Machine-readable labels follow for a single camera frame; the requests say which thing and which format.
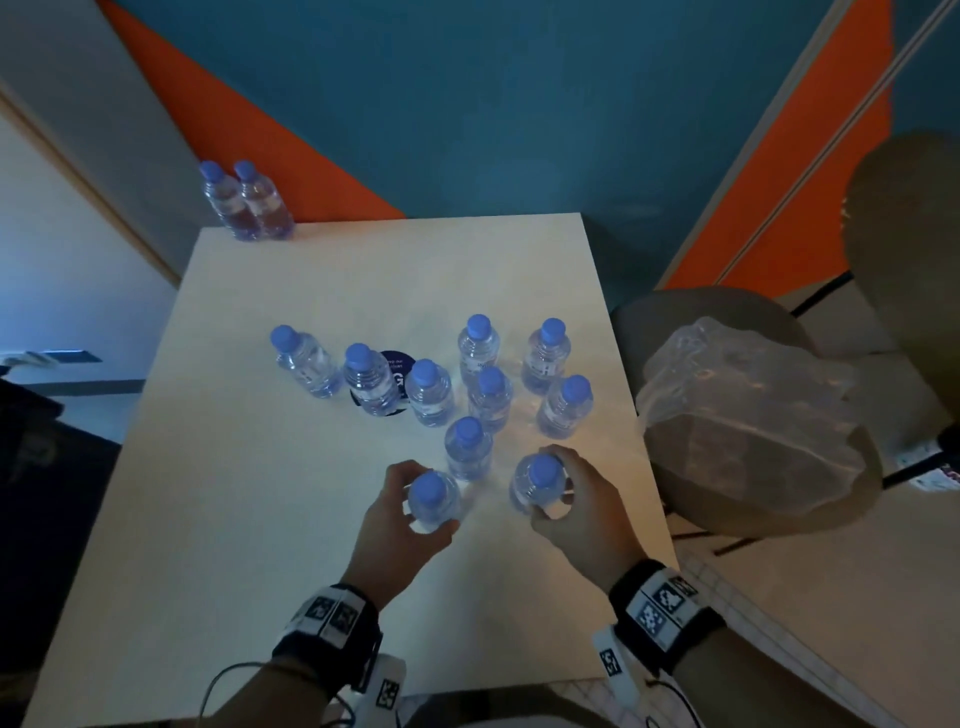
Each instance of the orange triangle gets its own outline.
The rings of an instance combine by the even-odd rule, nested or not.
[[[127,11],[98,2],[197,157],[225,169],[249,159],[276,182],[297,222],[404,217]]]

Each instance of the table top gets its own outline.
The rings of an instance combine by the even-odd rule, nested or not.
[[[519,382],[526,339],[566,321],[593,412],[568,441],[619,489],[647,551],[676,564],[578,214],[301,225],[244,244],[204,230],[27,714],[27,728],[194,716],[213,675],[266,659],[302,601],[346,567],[390,463],[444,468],[444,430],[315,400],[270,330],[430,357],[456,382],[457,335],[488,314],[515,382],[493,466],[453,545],[381,616],[407,694],[600,676],[606,597],[513,509],[517,461],[548,440]],[[247,679],[221,681],[211,710]]]

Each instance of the clear plastic bottle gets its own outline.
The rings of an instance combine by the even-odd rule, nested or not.
[[[477,385],[469,390],[469,411],[490,434],[499,432],[510,417],[514,385],[499,367],[487,367],[477,377]]]
[[[350,344],[346,360],[344,381],[364,412],[375,417],[393,414],[400,402],[400,390],[387,357],[366,344]]]
[[[563,463],[553,455],[538,452],[517,464],[510,483],[510,501],[521,513],[529,514],[531,505],[546,508],[560,500],[565,489]]]
[[[333,397],[344,383],[340,367],[310,334],[284,324],[270,332],[270,342],[278,352],[279,368],[291,372],[314,397]]]
[[[482,313],[474,313],[467,319],[467,327],[457,338],[460,347],[460,379],[468,389],[476,385],[477,375],[496,364],[500,354],[500,334]]]
[[[213,211],[237,240],[250,242],[262,234],[260,223],[240,194],[240,182],[224,172],[215,161],[200,164],[204,176],[204,196]]]
[[[458,480],[479,480],[490,471],[493,436],[475,417],[462,417],[444,437],[446,464]]]
[[[260,222],[263,234],[274,240],[286,240],[294,232],[294,217],[276,191],[274,182],[256,171],[252,162],[243,160],[233,165],[240,178],[240,194]]]
[[[565,440],[593,409],[593,392],[582,375],[555,379],[540,403],[537,426],[547,437]]]
[[[460,519],[460,488],[446,473],[428,471],[418,477],[410,485],[407,502],[414,518],[427,532],[443,522]]]
[[[453,384],[449,372],[430,359],[420,359],[406,379],[407,399],[417,419],[428,427],[440,427],[453,414]]]
[[[530,334],[529,344],[520,378],[524,387],[543,396],[550,389],[551,382],[563,375],[566,358],[570,356],[566,324],[560,319],[547,319],[543,326]]]

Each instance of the blue bottle cap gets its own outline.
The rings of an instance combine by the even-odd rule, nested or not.
[[[410,486],[410,497],[418,503],[435,507],[444,502],[446,483],[437,471],[428,471],[414,480]]]
[[[564,386],[561,388],[561,394],[570,404],[580,404],[587,401],[593,392],[590,391],[590,382],[583,375],[569,376],[564,380]]]
[[[538,488],[547,488],[560,475],[564,465],[553,455],[539,454],[530,463],[530,482]]]
[[[507,378],[499,367],[487,367],[477,377],[477,386],[485,395],[498,395],[507,388]]]
[[[483,426],[475,417],[462,417],[453,426],[457,442],[465,448],[475,448],[483,440]]]
[[[474,313],[467,319],[467,335],[471,339],[486,339],[490,336],[490,319],[482,313]]]
[[[200,163],[200,174],[204,176],[205,180],[214,184],[224,178],[224,170],[215,161],[209,159]]]
[[[355,372],[368,372],[373,368],[373,352],[366,344],[350,344],[346,360],[347,366]]]
[[[293,327],[282,324],[270,332],[270,343],[280,353],[293,353],[300,347],[303,337]]]
[[[253,180],[259,177],[256,167],[253,166],[253,162],[247,161],[246,159],[241,159],[234,164],[233,171],[236,172],[237,177],[244,182],[253,182]]]
[[[432,387],[439,375],[437,365],[431,359],[420,359],[410,368],[410,376],[421,387]]]
[[[540,338],[544,344],[556,346],[566,336],[566,324],[560,319],[547,319],[540,327]]]

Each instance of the wood trim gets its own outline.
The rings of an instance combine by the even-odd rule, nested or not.
[[[63,178],[89,202],[104,219],[137,251],[150,266],[160,273],[175,288],[180,287],[181,277],[160,257],[156,251],[113,206],[97,191],[80,171],[60,152],[57,146],[47,138],[46,134],[25,114],[11,99],[8,90],[0,85],[0,116],[8,120],[23,134],[24,138],[36,149],[44,159],[50,162]]]

